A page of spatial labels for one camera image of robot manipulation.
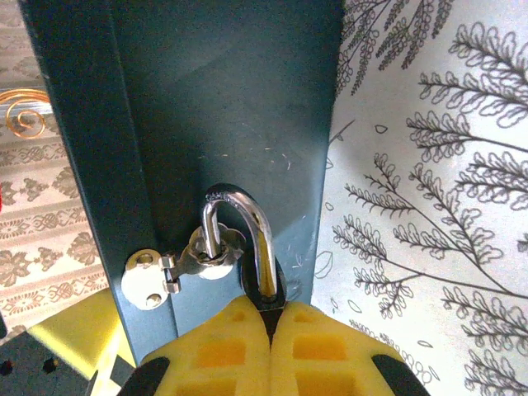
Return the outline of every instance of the wallpaper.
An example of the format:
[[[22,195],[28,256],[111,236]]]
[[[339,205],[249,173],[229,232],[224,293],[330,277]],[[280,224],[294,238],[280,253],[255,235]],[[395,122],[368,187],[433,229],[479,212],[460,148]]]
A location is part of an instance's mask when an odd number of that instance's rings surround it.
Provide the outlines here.
[[[0,92],[41,85],[17,2],[0,0]],[[0,344],[108,286],[53,115],[44,115],[38,139],[21,139],[6,126],[7,107],[0,105],[0,313],[9,334]]]
[[[431,395],[528,395],[526,7],[346,2],[313,304]]]

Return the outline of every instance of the padlock shackle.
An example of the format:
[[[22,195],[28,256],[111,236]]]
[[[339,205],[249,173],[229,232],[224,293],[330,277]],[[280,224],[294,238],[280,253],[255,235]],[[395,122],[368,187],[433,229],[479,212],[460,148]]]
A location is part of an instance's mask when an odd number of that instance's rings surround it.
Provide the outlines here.
[[[258,289],[261,295],[273,299],[277,294],[277,274],[270,224],[258,203],[246,191],[232,184],[216,184],[205,193],[201,225],[207,256],[215,258],[222,253],[217,220],[221,202],[230,204],[246,221],[255,249]]]

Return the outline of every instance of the copper wire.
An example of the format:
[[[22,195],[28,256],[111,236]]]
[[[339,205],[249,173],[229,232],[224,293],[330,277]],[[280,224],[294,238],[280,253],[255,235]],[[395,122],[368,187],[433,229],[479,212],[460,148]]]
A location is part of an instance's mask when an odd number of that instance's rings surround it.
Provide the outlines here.
[[[6,126],[7,128],[16,136],[22,139],[34,139],[38,138],[42,132],[44,132],[44,129],[46,127],[46,123],[44,120],[44,117],[35,110],[23,110],[18,113],[18,116],[16,117],[16,121],[18,122],[19,126],[24,128],[25,130],[31,130],[32,125],[27,124],[22,119],[23,116],[35,116],[40,121],[40,129],[37,133],[32,135],[26,135],[20,132],[16,125],[13,124],[12,118],[11,118],[11,112],[14,107],[20,105],[21,103],[28,103],[33,101],[40,101],[43,103],[50,103],[50,98],[44,91],[40,91],[38,89],[30,89],[30,88],[18,88],[18,89],[12,89],[9,91],[5,91],[0,93],[0,105],[3,103],[7,103],[8,101],[15,100],[6,111]]]

